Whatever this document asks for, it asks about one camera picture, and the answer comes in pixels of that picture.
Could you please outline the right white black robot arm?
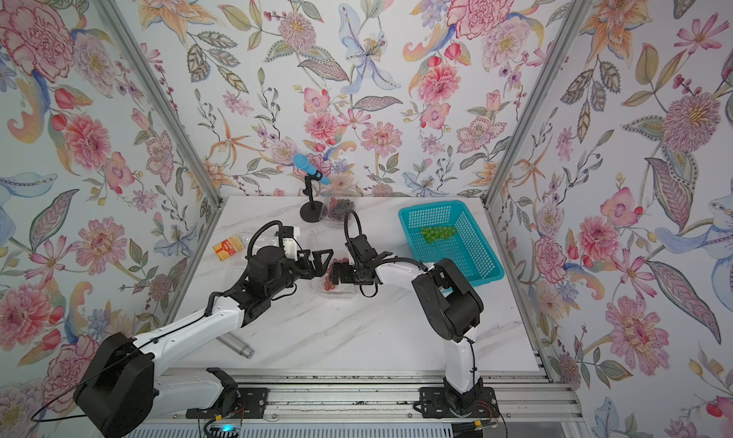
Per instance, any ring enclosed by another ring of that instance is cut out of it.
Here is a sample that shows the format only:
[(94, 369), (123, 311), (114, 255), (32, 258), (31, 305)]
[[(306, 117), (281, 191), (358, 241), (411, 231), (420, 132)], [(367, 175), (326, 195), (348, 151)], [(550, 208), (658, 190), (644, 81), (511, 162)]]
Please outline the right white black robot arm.
[(450, 259), (435, 263), (379, 253), (365, 235), (346, 242), (351, 262), (337, 262), (333, 283), (412, 289), (431, 329), (444, 340), (446, 370), (439, 388), (420, 388), (413, 408), (425, 419), (501, 416), (496, 394), (478, 373), (475, 343), (484, 304)]

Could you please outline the teal plastic mesh basket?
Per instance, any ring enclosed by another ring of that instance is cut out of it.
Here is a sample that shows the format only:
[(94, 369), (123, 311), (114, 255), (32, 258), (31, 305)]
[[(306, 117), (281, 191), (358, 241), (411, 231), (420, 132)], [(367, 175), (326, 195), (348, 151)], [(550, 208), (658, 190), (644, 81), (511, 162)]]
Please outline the teal plastic mesh basket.
[[(464, 202), (445, 200), (413, 205), (400, 209), (398, 218), (416, 260), (452, 260), (474, 287), (504, 278), (501, 262)], [(421, 228), (439, 225), (454, 226), (456, 235), (447, 241), (426, 243)]]

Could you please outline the clear clamshell container front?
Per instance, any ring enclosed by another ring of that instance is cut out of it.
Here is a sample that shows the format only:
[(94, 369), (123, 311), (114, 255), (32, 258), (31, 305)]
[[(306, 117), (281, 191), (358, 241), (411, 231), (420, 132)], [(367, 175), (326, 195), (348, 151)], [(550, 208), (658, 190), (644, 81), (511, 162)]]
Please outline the clear clamshell container front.
[(352, 197), (334, 195), (324, 200), (321, 220), (333, 227), (342, 227), (347, 213), (355, 207)]

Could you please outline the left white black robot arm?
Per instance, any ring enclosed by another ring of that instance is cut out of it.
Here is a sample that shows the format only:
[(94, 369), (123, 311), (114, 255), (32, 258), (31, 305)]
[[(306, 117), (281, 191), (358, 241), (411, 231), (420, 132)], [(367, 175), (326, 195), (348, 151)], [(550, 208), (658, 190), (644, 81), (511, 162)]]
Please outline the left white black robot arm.
[(331, 249), (301, 249), (295, 228), (273, 220), (277, 242), (257, 248), (248, 243), (246, 268), (204, 306), (157, 330), (128, 338), (118, 332), (99, 346), (74, 389), (74, 403), (105, 437), (123, 437), (150, 417), (198, 409), (225, 416), (244, 406), (237, 382), (218, 367), (169, 376), (175, 363), (217, 338), (253, 323), (273, 300), (298, 281), (326, 275)]

